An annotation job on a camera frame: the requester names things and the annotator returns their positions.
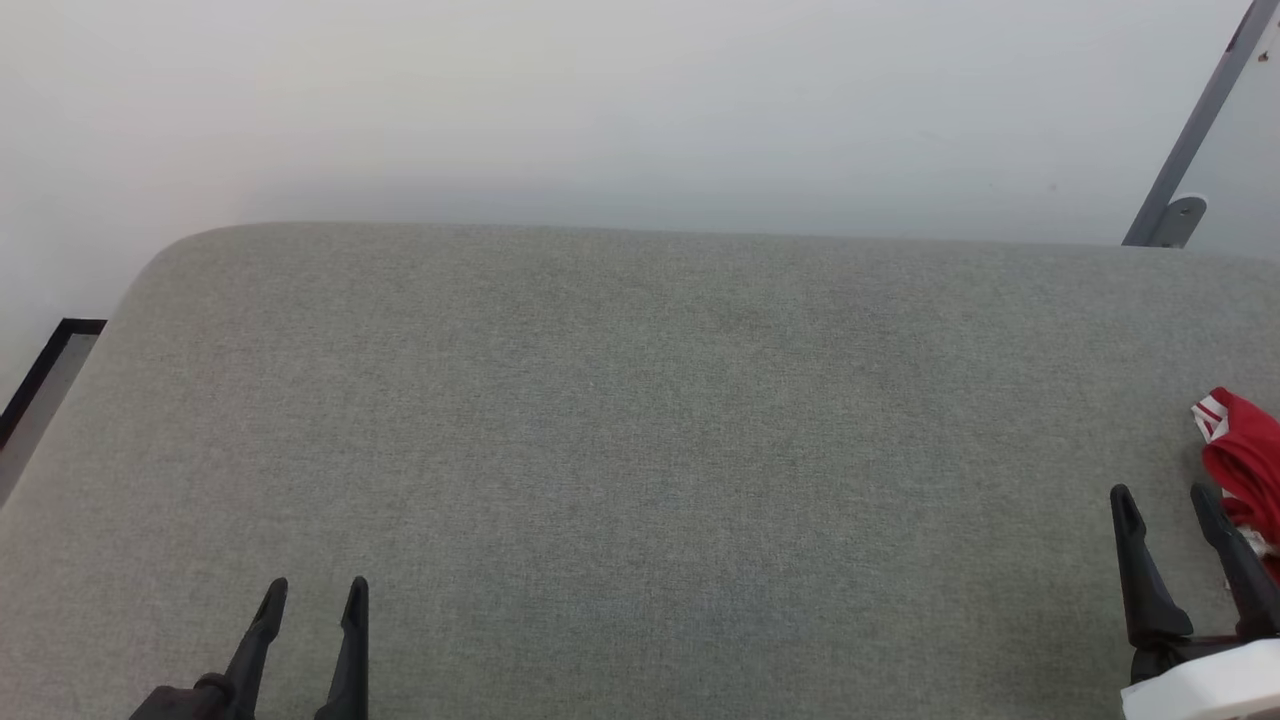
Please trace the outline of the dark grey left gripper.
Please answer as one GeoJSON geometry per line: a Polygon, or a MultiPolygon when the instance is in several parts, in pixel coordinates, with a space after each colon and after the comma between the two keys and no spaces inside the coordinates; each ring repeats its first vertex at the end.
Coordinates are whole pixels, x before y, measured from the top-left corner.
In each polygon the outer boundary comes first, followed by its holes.
{"type": "MultiPolygon", "coordinates": [[[[156,687],[128,720],[255,720],[268,651],[280,630],[287,594],[285,578],[270,583],[225,676],[201,676],[191,688],[156,687]]],[[[326,701],[314,720],[369,720],[369,584],[364,577],[349,585],[340,629],[326,701]]]]}

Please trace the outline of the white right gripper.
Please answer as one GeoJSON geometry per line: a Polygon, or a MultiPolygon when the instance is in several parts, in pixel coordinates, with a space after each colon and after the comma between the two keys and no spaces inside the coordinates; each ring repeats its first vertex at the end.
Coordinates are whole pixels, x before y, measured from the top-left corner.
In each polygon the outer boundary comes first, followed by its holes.
{"type": "Polygon", "coordinates": [[[1219,556],[1235,605],[1235,638],[1190,637],[1146,543],[1147,525],[1126,486],[1110,507],[1126,637],[1134,648],[1124,720],[1280,720],[1280,585],[1207,484],[1190,488],[1204,541],[1219,556]]]}

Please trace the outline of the red and white basketball jersey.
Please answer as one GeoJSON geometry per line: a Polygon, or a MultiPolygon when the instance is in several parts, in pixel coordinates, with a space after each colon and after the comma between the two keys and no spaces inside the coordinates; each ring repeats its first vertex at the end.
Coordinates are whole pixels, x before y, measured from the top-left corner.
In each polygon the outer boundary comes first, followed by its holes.
{"type": "Polygon", "coordinates": [[[1224,387],[1190,413],[1228,519],[1280,584],[1280,421],[1224,387]]]}

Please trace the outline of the black floor trim strip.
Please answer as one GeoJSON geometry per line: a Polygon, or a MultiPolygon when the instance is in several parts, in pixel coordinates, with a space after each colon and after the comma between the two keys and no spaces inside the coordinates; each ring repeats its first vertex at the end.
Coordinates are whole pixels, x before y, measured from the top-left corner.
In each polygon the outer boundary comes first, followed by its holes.
{"type": "Polygon", "coordinates": [[[0,413],[0,451],[13,437],[36,395],[49,378],[73,336],[101,336],[106,319],[63,318],[26,373],[5,410],[0,413]]]}

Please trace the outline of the grey fabric sofa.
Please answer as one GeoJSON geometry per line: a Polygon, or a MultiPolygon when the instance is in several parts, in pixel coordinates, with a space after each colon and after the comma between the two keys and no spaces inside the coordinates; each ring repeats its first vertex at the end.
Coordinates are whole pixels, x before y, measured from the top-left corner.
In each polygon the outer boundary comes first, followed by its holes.
{"type": "Polygon", "coordinates": [[[1213,387],[1280,414],[1280,263],[261,224],[140,273],[0,509],[0,720],[127,720],[349,583],[376,720],[1120,720],[1108,491],[1198,632],[1213,387]]]}

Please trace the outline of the grey metal rail bracket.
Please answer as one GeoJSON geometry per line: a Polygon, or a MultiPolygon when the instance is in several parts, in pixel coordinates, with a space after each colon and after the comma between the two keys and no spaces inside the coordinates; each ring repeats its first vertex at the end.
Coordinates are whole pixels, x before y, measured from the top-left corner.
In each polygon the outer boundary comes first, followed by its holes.
{"type": "Polygon", "coordinates": [[[1148,246],[1184,249],[1207,211],[1203,195],[1188,193],[1174,199],[1161,213],[1148,246]]]}

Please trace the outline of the grey metal rail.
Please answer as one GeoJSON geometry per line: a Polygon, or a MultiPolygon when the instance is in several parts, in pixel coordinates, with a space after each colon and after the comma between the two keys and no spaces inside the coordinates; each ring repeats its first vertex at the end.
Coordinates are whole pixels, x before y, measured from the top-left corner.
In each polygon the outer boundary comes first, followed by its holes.
{"type": "Polygon", "coordinates": [[[1219,59],[1213,73],[1204,85],[1178,140],[1160,168],[1144,201],[1138,209],[1123,245],[1147,247],[1149,237],[1164,209],[1183,195],[1178,191],[1197,152],[1207,140],[1213,123],[1235,88],[1242,73],[1256,60],[1254,47],[1267,31],[1274,29],[1274,15],[1280,12],[1280,0],[1251,0],[1230,42],[1219,59]]]}

